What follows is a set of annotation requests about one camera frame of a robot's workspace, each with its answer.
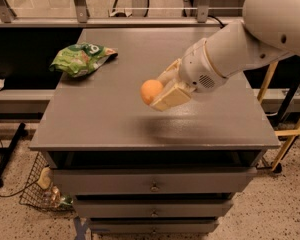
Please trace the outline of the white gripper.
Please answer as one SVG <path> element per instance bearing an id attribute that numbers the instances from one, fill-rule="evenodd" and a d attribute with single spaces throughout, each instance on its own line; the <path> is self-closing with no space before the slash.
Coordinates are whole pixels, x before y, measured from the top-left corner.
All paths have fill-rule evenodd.
<path id="1" fill-rule="evenodd" d="M 158 77 L 157 80 L 166 86 L 170 82 L 179 82 L 180 79 L 194 88 L 197 92 L 212 92 L 227 82 L 227 78 L 217 72 L 208 59 L 206 38 L 190 46 L 181 59 L 172 62 Z M 157 111 L 185 104 L 192 98 L 192 88 L 184 83 L 175 83 L 166 86 L 164 91 L 150 104 Z"/>

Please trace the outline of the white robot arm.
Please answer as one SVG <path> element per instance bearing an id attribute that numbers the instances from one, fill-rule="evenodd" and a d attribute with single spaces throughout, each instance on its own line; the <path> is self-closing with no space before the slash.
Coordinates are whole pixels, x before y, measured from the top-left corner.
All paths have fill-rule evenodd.
<path id="1" fill-rule="evenodd" d="M 245 0 L 242 18 L 190 46 L 162 72 L 150 107 L 165 111 L 212 92 L 233 75 L 300 57 L 300 0 Z"/>

